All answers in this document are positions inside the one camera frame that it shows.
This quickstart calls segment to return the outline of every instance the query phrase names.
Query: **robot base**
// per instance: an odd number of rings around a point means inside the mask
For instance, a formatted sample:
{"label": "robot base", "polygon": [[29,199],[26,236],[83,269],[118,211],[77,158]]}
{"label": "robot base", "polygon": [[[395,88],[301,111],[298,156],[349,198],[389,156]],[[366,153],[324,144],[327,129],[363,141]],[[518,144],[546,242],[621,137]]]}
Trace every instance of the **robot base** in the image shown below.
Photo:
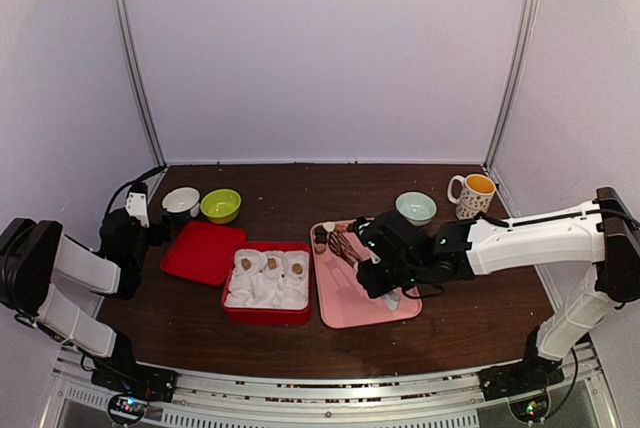
{"label": "robot base", "polygon": [[173,392],[176,389],[176,379],[178,378],[178,374],[175,371],[137,365],[136,378],[149,383],[149,395],[147,395],[147,386],[135,386],[135,382],[127,381],[109,370],[94,371],[93,375],[91,375],[91,383],[117,393],[127,393],[139,400],[164,401],[167,403],[173,400]]}
{"label": "robot base", "polygon": [[478,373],[484,399],[508,398],[562,383],[562,368],[559,363],[554,365],[538,364],[534,359],[486,368]]}

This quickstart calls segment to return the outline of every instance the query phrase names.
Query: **green bowl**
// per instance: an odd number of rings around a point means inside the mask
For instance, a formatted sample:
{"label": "green bowl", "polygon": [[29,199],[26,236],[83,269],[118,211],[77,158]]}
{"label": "green bowl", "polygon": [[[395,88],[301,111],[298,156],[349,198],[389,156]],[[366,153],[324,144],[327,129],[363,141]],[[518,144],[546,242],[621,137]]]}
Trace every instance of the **green bowl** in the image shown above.
{"label": "green bowl", "polygon": [[211,223],[224,225],[238,217],[242,198],[237,191],[223,189],[209,193],[202,199],[200,210]]}

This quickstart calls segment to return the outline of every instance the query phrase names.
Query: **pink tray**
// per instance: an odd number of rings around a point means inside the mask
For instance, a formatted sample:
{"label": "pink tray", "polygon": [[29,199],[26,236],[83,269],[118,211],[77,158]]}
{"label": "pink tray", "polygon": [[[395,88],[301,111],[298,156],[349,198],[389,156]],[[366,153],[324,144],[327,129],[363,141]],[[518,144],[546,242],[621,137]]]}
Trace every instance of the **pink tray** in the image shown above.
{"label": "pink tray", "polygon": [[[336,223],[350,223],[351,221],[337,221]],[[311,228],[311,245],[314,246],[313,230],[320,226],[318,223]],[[362,246],[358,237],[353,233],[345,233],[353,248],[362,257],[369,258],[370,252]],[[422,311],[421,300],[410,300],[402,297],[396,311],[380,299],[372,300],[367,292],[356,280],[356,270],[342,258],[335,256],[327,247],[323,254],[313,252],[316,281],[318,284],[318,298],[322,321],[331,328],[351,328],[354,326],[374,325],[391,321],[408,320],[418,316]],[[409,293],[418,295],[416,288]]]}

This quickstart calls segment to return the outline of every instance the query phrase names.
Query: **white mug with pattern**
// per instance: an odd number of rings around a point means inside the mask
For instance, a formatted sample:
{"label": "white mug with pattern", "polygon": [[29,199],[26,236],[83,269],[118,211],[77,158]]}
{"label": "white mug with pattern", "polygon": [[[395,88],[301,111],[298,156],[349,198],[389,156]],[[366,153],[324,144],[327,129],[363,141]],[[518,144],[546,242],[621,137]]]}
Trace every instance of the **white mug with pattern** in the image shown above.
{"label": "white mug with pattern", "polygon": [[[453,196],[453,184],[459,181],[462,184],[462,192],[456,198]],[[459,220],[473,218],[479,211],[485,213],[489,210],[493,195],[496,193],[496,185],[484,175],[456,175],[449,181],[447,196],[449,201],[456,206],[456,217]]]}

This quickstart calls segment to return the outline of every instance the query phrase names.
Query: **light blue bowl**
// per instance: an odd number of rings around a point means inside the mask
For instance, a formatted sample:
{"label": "light blue bowl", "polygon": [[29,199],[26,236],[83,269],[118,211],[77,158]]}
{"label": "light blue bowl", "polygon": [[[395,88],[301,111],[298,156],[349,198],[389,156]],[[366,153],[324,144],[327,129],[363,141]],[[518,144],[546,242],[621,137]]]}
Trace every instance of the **light blue bowl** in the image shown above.
{"label": "light blue bowl", "polygon": [[409,191],[396,198],[396,210],[413,226],[424,226],[436,216],[438,208],[431,197]]}

